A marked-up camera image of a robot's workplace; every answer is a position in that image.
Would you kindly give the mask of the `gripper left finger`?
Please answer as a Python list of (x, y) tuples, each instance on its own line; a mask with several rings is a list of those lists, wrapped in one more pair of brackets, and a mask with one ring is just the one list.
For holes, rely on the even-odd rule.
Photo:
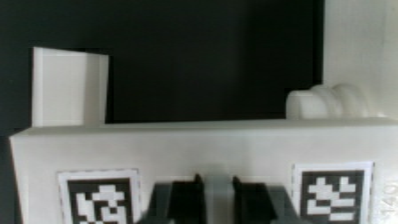
[(201, 175), (191, 181), (155, 184), (144, 224), (206, 224)]

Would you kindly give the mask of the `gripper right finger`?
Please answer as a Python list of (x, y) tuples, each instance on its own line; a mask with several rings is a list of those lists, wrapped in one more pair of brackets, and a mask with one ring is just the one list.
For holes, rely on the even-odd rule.
[(235, 224), (295, 224), (297, 214), (283, 186), (233, 177)]

